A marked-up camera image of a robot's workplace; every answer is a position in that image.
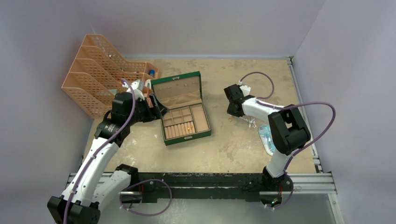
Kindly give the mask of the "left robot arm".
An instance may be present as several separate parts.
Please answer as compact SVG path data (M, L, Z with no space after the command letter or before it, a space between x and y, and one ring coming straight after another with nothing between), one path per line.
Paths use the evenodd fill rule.
M99 181L112 157L138 122L161 119L169 111L151 93L153 107L134 92L117 93L112 108L98 125L88 155L76 176L62 192L52 196L47 208L57 224L96 224L105 207L124 189L139 186L138 169L122 164L109 180Z

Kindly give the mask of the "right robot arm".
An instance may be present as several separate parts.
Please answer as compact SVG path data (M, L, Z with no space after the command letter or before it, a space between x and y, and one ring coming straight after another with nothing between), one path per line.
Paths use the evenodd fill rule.
M293 153L303 148L311 133L300 111L294 106L279 106L248 95L242 85L233 84L224 89L229 102L227 113L235 117L250 116L268 122L275 152L264 168L263 186L273 190L280 185Z

